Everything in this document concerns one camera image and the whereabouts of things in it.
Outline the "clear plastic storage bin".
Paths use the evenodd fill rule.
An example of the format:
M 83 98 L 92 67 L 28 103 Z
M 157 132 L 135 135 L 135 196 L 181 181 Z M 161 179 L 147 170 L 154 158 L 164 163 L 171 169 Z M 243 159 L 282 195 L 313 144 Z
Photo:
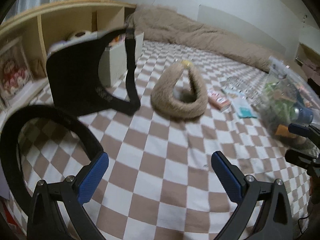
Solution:
M 269 73 L 257 109 L 267 131 L 287 146 L 309 147 L 309 139 L 289 132 L 290 124 L 319 126 L 319 97 L 290 66 L 268 59 Z

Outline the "framed doll picture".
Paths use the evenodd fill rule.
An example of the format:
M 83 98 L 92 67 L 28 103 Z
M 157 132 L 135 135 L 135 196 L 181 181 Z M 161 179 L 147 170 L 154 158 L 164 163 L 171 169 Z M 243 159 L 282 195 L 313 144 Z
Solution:
M 17 37 L 1 48 L 1 94 L 4 100 L 12 99 L 29 82 L 33 82 L 22 38 Z

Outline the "orange rectangular sponge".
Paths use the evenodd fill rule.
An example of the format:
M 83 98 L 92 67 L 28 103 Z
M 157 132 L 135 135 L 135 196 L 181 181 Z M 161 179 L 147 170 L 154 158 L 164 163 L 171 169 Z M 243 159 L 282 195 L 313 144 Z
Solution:
M 298 137 L 298 135 L 289 132 L 288 127 L 282 124 L 278 125 L 275 132 L 275 136 L 290 138 L 290 139 L 295 139 L 296 137 Z

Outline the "brown quilted duvet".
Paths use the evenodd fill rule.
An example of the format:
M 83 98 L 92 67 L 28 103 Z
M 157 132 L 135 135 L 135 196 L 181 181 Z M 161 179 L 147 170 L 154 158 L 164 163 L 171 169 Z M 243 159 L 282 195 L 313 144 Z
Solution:
M 283 61 L 304 80 L 306 74 L 301 67 L 284 55 L 270 48 L 247 42 L 242 37 L 177 13 L 170 7 L 160 5 L 138 5 L 126 19 L 126 24 L 144 33 L 147 40 L 179 44 L 199 50 L 210 51 L 246 65 L 269 72 L 270 56 Z

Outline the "checkered bed sheet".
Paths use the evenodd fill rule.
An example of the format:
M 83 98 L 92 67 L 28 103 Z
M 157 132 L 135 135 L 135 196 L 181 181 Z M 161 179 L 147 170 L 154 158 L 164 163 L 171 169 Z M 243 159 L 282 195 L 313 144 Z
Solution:
M 285 146 L 260 119 L 242 119 L 233 108 L 212 106 L 189 121 L 153 110 L 150 96 L 157 80 L 182 59 L 193 61 L 214 90 L 229 77 L 260 89 L 267 77 L 207 51 L 144 41 L 135 72 L 140 109 L 133 116 L 108 109 L 80 118 L 110 158 L 84 205 L 93 223 L 106 239 L 214 239 L 236 207 L 211 167 L 211 154 L 221 151 L 244 174 L 284 181 L 298 236 L 308 224 L 309 177 L 285 161 Z

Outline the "wooden bedside shelf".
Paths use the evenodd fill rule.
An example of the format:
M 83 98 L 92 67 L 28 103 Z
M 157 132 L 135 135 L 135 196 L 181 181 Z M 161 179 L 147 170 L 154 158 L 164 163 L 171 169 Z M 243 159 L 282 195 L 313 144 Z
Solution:
M 48 82 L 45 70 L 52 44 L 80 30 L 112 30 L 136 5 L 112 0 L 64 0 L 39 5 L 1 24 L 1 68 L 26 67 L 25 85 L 1 89 L 1 110 L 28 103 Z

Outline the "small yellow item in bag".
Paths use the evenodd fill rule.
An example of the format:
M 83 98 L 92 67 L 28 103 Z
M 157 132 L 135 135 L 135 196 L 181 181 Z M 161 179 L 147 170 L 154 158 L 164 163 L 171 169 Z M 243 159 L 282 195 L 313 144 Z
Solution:
M 194 64 L 189 60 L 182 60 L 181 64 L 183 65 L 183 67 L 185 69 L 190 69 L 190 68 L 192 68 L 194 66 Z

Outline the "teal white sachet packet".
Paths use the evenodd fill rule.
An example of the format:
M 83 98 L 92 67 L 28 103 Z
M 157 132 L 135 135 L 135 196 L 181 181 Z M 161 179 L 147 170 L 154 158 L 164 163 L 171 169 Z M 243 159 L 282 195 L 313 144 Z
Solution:
M 223 88 L 222 91 L 230 100 L 239 118 L 257 118 L 244 94 L 228 88 Z

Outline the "green patterned packet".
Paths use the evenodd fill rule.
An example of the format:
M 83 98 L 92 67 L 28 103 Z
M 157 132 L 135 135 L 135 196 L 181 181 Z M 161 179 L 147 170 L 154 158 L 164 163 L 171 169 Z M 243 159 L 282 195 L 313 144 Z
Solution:
M 291 114 L 297 100 L 287 95 L 282 88 L 280 83 L 267 82 L 262 99 L 269 122 L 287 126 L 291 123 Z

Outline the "wooden closet shelf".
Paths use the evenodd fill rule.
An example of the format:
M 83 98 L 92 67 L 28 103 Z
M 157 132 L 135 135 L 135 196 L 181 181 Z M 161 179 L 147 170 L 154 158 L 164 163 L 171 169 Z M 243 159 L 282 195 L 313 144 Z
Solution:
M 306 79 L 319 83 L 319 53 L 300 43 L 295 55 L 295 62 L 300 66 Z

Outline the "clear beaded tiara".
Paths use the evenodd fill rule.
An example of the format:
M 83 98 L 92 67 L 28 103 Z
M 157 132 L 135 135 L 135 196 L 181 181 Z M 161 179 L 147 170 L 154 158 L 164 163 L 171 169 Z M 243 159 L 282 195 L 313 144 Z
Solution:
M 241 93 L 252 106 L 257 106 L 261 103 L 258 90 L 238 77 L 231 76 L 222 81 L 222 90 L 232 90 Z

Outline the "dark blue spray can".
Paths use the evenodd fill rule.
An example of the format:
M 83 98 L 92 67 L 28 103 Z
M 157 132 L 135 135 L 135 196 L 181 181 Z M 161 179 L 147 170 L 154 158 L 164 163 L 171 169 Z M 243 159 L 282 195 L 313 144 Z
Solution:
M 291 120 L 298 124 L 311 124 L 313 121 L 313 111 L 308 107 L 294 106 Z

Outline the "red playing card box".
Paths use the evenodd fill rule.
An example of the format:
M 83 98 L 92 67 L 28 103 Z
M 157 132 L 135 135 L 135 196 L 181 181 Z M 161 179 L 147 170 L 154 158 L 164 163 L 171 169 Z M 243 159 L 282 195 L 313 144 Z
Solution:
M 231 106 L 231 102 L 225 97 L 225 94 L 209 89 L 207 95 L 208 102 L 220 111 L 224 111 Z

